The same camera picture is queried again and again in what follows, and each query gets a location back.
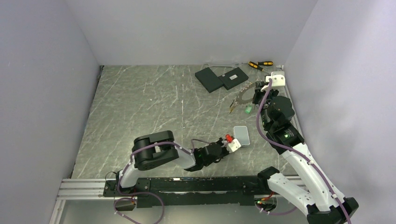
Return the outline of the green key tag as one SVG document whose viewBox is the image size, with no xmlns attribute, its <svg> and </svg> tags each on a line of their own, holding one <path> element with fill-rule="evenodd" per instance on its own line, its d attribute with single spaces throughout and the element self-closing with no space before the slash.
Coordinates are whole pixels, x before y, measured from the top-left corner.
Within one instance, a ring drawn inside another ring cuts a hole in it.
<svg viewBox="0 0 396 224">
<path fill-rule="evenodd" d="M 252 106 L 250 106 L 250 105 L 247 106 L 246 109 L 245 109 L 245 113 L 250 114 L 251 111 L 252 111 Z"/>
</svg>

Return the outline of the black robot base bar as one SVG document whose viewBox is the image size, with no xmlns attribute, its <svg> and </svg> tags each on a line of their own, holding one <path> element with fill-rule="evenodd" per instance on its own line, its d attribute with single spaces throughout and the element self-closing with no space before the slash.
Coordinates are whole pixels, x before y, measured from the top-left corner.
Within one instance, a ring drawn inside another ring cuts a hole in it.
<svg viewBox="0 0 396 224">
<path fill-rule="evenodd" d="M 138 193 L 138 208 L 151 208 L 162 204 L 215 205 L 238 204 L 253 206 L 272 191 L 259 185 L 258 178 L 248 176 L 226 177 L 150 177 L 139 178 L 134 187 L 117 190 L 115 180 L 107 180 L 103 196 L 116 198 Z"/>
</svg>

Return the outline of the round metal key organizer disc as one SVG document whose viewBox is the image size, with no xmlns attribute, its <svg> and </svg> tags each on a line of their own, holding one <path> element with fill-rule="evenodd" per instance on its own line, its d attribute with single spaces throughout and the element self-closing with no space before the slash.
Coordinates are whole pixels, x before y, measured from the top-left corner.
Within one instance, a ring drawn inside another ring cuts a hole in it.
<svg viewBox="0 0 396 224">
<path fill-rule="evenodd" d="M 265 82 L 263 81 L 256 81 L 253 83 L 249 83 L 247 86 L 243 87 L 239 93 L 235 96 L 233 99 L 232 103 L 229 106 L 229 114 L 233 112 L 233 110 L 240 106 L 240 105 L 247 105 L 249 103 L 253 102 L 254 98 L 254 93 L 251 95 L 248 95 L 249 90 L 255 90 L 256 87 L 261 89 L 265 85 Z"/>
</svg>

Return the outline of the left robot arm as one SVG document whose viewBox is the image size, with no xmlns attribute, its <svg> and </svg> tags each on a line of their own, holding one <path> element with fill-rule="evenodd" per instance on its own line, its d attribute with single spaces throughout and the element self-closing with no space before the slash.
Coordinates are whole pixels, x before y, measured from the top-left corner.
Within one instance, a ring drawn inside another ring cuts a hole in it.
<svg viewBox="0 0 396 224">
<path fill-rule="evenodd" d="M 192 139 L 191 149 L 175 142 L 172 131 L 162 131 L 134 139 L 129 162 L 116 175 L 116 190 L 122 196 L 130 195 L 141 172 L 174 162 L 188 172 L 195 172 L 241 148 L 238 139 L 231 135 L 216 142 Z"/>
</svg>

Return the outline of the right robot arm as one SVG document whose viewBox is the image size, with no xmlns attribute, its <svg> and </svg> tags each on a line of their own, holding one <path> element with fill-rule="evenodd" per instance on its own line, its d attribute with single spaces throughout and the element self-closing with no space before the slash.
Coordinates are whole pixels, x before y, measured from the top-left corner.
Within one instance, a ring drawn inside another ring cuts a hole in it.
<svg viewBox="0 0 396 224">
<path fill-rule="evenodd" d="M 306 187 L 299 187 L 278 169 L 269 167 L 257 175 L 259 191 L 281 195 L 310 224 L 351 223 L 359 204 L 353 197 L 345 197 L 316 163 L 304 138 L 291 123 L 295 115 L 291 100 L 280 96 L 277 90 L 256 87 L 252 101 L 258 106 L 259 134 L 294 168 Z"/>
</svg>

